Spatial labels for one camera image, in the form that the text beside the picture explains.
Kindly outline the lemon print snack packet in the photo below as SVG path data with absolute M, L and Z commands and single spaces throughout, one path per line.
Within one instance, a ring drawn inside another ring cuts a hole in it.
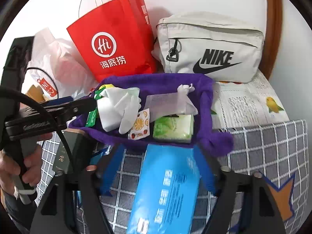
M 150 135 L 150 110 L 149 108 L 138 112 L 133 127 L 128 133 L 128 139 L 137 141 Z

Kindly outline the white sponge block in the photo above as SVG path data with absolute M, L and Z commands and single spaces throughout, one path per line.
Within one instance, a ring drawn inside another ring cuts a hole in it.
M 103 97 L 97 100 L 100 122 L 105 132 L 110 132 L 117 128 L 120 134 L 125 134 L 127 132 L 124 128 L 125 107 L 125 97 L 119 99 Z

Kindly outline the green pocket tissue pack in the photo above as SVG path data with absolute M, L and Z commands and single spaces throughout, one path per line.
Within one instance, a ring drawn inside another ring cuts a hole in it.
M 166 116 L 154 122 L 153 138 L 158 141 L 190 143 L 193 134 L 193 115 Z

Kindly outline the blue tissue pack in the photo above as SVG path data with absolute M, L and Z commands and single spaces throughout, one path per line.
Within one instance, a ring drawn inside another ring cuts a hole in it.
M 199 187 L 191 148 L 150 144 L 127 233 L 190 233 Z

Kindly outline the white glove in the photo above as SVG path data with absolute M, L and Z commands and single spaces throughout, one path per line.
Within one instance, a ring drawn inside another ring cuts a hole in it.
M 97 100 L 97 109 L 105 132 L 118 129 L 123 135 L 133 127 L 141 108 L 139 93 L 138 87 L 113 87 L 102 91 L 101 98 Z

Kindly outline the white mesh drawstring bag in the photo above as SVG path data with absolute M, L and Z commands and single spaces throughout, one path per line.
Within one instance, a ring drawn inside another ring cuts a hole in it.
M 177 92 L 170 94 L 148 95 L 144 109 L 150 110 L 150 122 L 170 115 L 198 115 L 198 109 L 188 95 Z

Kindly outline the yellow black pouch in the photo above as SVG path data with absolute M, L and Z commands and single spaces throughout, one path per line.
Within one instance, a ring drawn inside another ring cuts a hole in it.
M 98 90 L 102 90 L 102 89 L 108 89 L 108 88 L 113 88 L 114 85 L 113 84 L 104 84 L 104 85 L 101 85 Z

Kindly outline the white tissue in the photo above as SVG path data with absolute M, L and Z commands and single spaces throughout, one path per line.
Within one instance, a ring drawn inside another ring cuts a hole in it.
M 184 95 L 188 95 L 189 93 L 191 92 L 194 92 L 195 91 L 195 87 L 193 86 L 193 84 L 190 84 L 190 85 L 180 85 L 178 88 L 177 88 L 177 93 L 179 94 L 184 94 Z

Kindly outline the purple towel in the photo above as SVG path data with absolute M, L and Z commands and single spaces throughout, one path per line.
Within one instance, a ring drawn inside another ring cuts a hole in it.
M 114 88 L 140 90 L 142 109 L 148 108 L 150 119 L 187 113 L 191 110 L 187 99 L 198 110 L 194 120 L 194 134 L 190 143 L 180 147 L 199 144 L 214 157 L 227 155 L 234 146 L 233 136 L 226 132 L 214 132 L 210 109 L 213 102 L 214 80 L 203 74 L 137 74 L 123 77 L 110 76 L 100 82 Z

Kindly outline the wooden stool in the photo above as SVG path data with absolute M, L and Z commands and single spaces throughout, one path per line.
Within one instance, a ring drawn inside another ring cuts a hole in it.
M 28 89 L 26 95 L 35 100 L 37 103 L 43 103 L 49 100 L 49 98 L 43 93 L 43 90 L 40 86 L 32 85 Z

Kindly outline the white Miniso plastic bag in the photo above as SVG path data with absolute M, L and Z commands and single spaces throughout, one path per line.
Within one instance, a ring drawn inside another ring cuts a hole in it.
M 76 46 L 71 41 L 54 38 L 47 28 L 35 34 L 27 66 L 31 77 L 51 99 L 68 96 L 79 99 L 98 85 Z

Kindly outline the newspaper sheet with lemons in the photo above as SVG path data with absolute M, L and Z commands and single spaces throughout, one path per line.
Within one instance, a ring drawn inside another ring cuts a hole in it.
M 215 82 L 211 107 L 214 129 L 239 128 L 288 121 L 273 87 L 261 71 L 249 83 Z

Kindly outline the grey checkered blanket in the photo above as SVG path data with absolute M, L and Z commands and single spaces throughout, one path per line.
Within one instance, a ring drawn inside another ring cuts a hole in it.
M 234 138 L 234 150 L 219 158 L 221 165 L 227 165 L 237 173 L 263 173 L 278 188 L 293 175 L 293 193 L 290 197 L 294 215 L 285 221 L 286 233 L 296 233 L 304 222 L 308 200 L 309 156 L 307 125 L 302 119 L 265 126 L 232 128 L 228 131 Z M 37 186 L 40 200 L 48 187 L 54 171 L 53 163 L 60 144 L 59 136 L 40 143 L 43 147 L 41 181 Z M 101 197 L 101 203 L 115 233 L 126 233 L 126 227 L 134 201 L 144 152 L 125 150 L 121 165 L 111 186 L 111 195 Z M 216 198 L 199 184 L 191 233 L 201 233 Z

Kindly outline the grey Nike pouch bag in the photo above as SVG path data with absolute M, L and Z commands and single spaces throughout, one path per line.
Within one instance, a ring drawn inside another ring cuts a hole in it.
M 152 52 L 166 73 L 204 74 L 215 81 L 247 83 L 264 46 L 261 30 L 211 12 L 175 14 L 159 20 Z

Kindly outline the brown wooden door frame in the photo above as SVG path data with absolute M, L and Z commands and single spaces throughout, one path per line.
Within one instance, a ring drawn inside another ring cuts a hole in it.
M 282 0 L 267 0 L 267 28 L 259 69 L 268 80 L 279 50 L 283 22 L 282 14 Z

